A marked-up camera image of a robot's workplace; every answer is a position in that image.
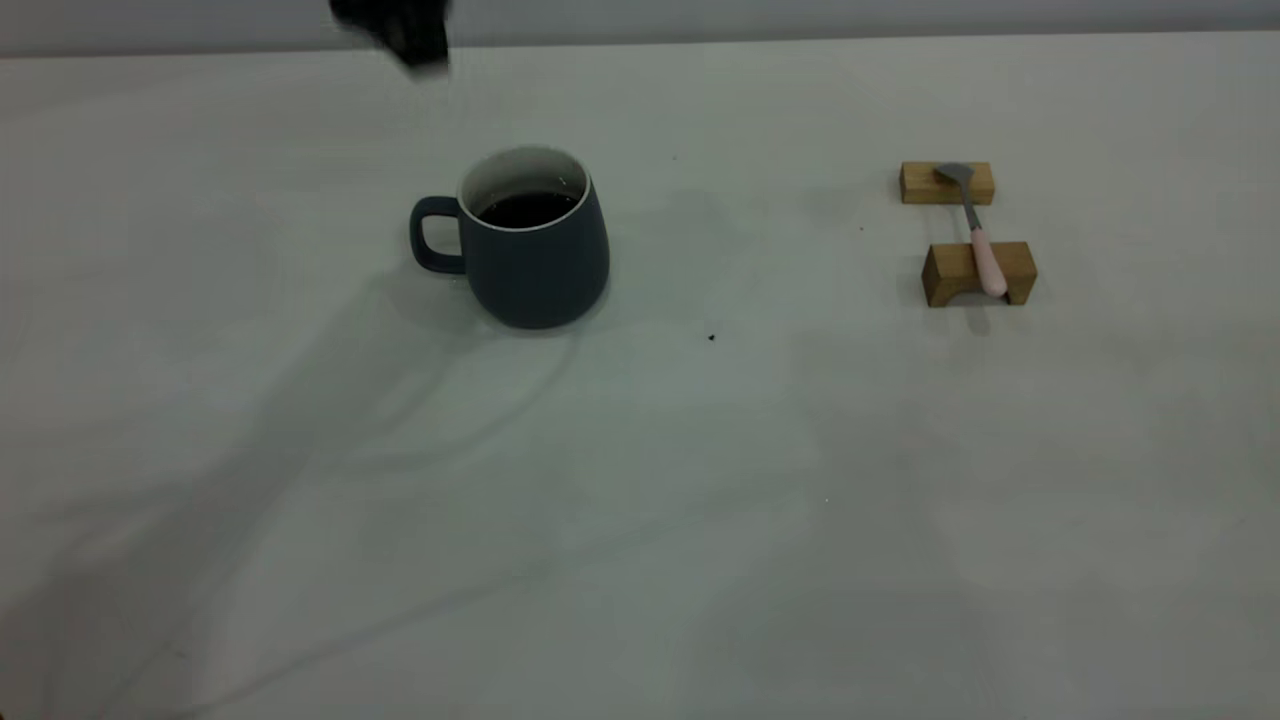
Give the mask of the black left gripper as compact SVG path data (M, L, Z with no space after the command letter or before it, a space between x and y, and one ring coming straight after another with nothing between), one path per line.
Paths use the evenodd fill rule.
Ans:
M448 72L448 1L329 1L334 19L396 44L404 73L420 78Z

